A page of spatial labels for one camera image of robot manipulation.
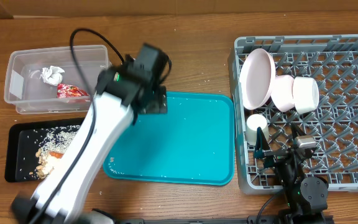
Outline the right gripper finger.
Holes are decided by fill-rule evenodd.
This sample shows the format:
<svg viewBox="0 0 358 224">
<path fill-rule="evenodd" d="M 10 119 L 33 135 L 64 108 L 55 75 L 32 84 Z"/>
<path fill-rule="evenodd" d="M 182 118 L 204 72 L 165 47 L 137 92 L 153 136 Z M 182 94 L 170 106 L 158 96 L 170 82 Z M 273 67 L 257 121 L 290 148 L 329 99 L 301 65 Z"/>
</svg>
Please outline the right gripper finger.
<svg viewBox="0 0 358 224">
<path fill-rule="evenodd" d="M 269 144 L 261 127 L 257 128 L 257 138 L 254 149 L 254 158 L 263 159 L 270 152 Z"/>
<path fill-rule="evenodd" d="M 295 123 L 290 124 L 292 138 L 295 139 L 298 136 L 306 136 L 306 133 L 300 129 Z"/>
</svg>

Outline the white cup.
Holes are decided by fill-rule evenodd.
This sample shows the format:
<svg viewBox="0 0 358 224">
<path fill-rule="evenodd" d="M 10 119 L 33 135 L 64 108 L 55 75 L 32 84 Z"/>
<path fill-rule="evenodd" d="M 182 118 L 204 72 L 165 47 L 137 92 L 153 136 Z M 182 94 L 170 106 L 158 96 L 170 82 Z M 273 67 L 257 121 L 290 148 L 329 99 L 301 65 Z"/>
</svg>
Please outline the white cup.
<svg viewBox="0 0 358 224">
<path fill-rule="evenodd" d="M 246 141 L 250 145 L 255 145 L 257 142 L 257 129 L 261 128 L 266 140 L 269 139 L 269 127 L 267 119 L 261 114 L 253 114 L 247 118 L 246 121 Z"/>
</svg>

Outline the pink-rimmed white bowl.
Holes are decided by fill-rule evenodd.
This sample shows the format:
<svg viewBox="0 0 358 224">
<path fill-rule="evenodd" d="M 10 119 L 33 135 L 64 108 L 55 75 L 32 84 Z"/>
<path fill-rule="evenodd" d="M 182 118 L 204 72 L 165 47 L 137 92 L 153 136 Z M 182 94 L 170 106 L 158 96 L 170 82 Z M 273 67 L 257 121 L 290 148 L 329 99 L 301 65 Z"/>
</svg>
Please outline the pink-rimmed white bowl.
<svg viewBox="0 0 358 224">
<path fill-rule="evenodd" d="M 290 75 L 279 75 L 275 78 L 271 98 L 281 112 L 287 112 L 295 106 L 292 92 L 293 82 L 294 78 Z"/>
</svg>

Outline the white plate with peanut shells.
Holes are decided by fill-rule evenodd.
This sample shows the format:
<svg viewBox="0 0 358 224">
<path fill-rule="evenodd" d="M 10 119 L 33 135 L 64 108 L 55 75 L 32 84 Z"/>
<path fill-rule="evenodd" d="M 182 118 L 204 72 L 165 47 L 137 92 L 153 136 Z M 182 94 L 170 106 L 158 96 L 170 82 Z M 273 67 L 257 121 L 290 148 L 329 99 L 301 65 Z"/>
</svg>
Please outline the white plate with peanut shells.
<svg viewBox="0 0 358 224">
<path fill-rule="evenodd" d="M 246 58 L 239 76 L 244 108 L 254 110 L 270 98 L 276 77 L 273 57 L 264 49 L 253 50 Z"/>
</svg>

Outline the red snack wrapper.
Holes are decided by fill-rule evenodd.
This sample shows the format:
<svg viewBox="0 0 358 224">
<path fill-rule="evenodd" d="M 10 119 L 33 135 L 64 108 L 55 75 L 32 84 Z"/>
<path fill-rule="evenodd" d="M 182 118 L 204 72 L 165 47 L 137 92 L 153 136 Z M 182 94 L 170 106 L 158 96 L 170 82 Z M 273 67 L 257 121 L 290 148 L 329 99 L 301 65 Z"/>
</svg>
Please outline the red snack wrapper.
<svg viewBox="0 0 358 224">
<path fill-rule="evenodd" d="M 57 98 L 69 98 L 69 97 L 80 97 L 88 96 L 85 90 L 82 90 L 74 85 L 67 85 L 59 83 L 57 85 Z"/>
</svg>

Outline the white tissue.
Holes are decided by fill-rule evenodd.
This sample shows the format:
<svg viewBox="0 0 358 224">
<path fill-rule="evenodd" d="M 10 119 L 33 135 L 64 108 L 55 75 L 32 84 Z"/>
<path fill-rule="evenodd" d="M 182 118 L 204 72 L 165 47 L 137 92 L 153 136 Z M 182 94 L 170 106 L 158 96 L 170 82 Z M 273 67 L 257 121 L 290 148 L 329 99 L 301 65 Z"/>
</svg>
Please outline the white tissue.
<svg viewBox="0 0 358 224">
<path fill-rule="evenodd" d="M 57 86 L 62 82 L 64 72 L 64 69 L 51 65 L 42 69 L 41 78 L 44 83 Z"/>
</svg>

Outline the orange carrot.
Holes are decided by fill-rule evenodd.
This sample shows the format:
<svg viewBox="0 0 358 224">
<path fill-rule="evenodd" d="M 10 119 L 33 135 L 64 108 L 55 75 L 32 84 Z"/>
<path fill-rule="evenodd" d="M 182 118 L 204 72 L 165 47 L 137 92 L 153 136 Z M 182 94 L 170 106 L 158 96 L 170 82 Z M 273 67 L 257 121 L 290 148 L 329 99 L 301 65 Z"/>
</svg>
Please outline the orange carrot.
<svg viewBox="0 0 358 224">
<path fill-rule="evenodd" d="M 56 157 L 57 159 L 61 159 L 63 157 L 63 154 L 62 153 L 59 153 L 59 152 L 49 152 L 49 154 L 53 157 Z"/>
</svg>

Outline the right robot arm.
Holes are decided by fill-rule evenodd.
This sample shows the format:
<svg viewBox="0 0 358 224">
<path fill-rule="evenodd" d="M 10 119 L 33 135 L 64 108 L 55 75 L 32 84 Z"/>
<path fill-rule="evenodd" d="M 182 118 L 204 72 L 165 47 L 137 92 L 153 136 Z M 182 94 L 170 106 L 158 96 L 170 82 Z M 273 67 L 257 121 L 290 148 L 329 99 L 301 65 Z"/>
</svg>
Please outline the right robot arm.
<svg viewBox="0 0 358 224">
<path fill-rule="evenodd" d="M 291 124 L 293 144 L 272 151 L 262 128 L 257 128 L 254 158 L 262 159 L 265 168 L 272 168 L 279 179 L 282 189 L 268 199 L 259 210 L 255 222 L 262 223 L 333 223 L 332 217 L 326 217 L 323 211 L 328 208 L 329 184 L 321 177 L 307 177 L 301 164 L 314 156 L 317 142 L 297 125 Z M 279 211 L 272 218 L 262 215 L 266 206 L 275 198 L 284 194 L 287 209 Z"/>
</svg>

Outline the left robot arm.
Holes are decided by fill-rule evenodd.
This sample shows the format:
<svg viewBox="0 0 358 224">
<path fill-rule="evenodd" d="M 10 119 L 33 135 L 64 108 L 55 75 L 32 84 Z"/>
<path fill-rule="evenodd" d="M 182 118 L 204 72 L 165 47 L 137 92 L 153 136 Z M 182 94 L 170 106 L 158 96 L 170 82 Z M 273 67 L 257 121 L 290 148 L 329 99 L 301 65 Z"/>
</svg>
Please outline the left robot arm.
<svg viewBox="0 0 358 224">
<path fill-rule="evenodd" d="M 19 223 L 77 221 L 96 174 L 121 134 L 150 106 L 166 113 L 163 71 L 171 67 L 165 52 L 144 44 L 136 58 L 127 56 L 121 65 L 99 73 L 86 117 L 57 166 L 30 198 L 18 195 L 12 202 Z"/>
</svg>

